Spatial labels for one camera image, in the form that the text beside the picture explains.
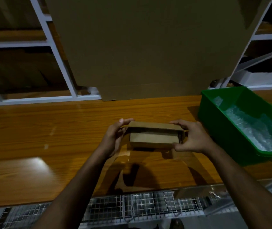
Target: green plastic bin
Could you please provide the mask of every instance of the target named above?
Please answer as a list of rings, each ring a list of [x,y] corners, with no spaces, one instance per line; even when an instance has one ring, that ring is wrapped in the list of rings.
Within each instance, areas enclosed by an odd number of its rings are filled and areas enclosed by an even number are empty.
[[[220,106],[213,102],[218,96],[223,99]],[[260,118],[265,113],[272,120],[272,105],[246,87],[202,91],[199,119],[214,141],[241,166],[272,161],[272,152],[257,149],[225,115],[224,111],[233,105],[254,118]]]

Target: wooden table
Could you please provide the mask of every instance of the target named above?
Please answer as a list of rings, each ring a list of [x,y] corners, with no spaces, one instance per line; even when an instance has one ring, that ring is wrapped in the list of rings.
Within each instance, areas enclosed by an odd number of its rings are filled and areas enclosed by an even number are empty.
[[[272,103],[272,91],[259,91]],[[120,118],[167,123],[195,121],[201,96],[101,100],[0,107],[0,206],[53,200]],[[183,160],[172,152],[134,151],[125,137],[105,164],[94,196],[221,183],[202,154]],[[246,167],[256,179],[272,178],[272,162]]]

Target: open box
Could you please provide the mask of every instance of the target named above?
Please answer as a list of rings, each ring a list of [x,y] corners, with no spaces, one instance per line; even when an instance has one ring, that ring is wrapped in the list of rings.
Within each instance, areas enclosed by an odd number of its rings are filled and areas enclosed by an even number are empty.
[[[133,121],[128,129],[132,147],[171,148],[172,143],[181,143],[185,138],[184,130],[173,124]]]

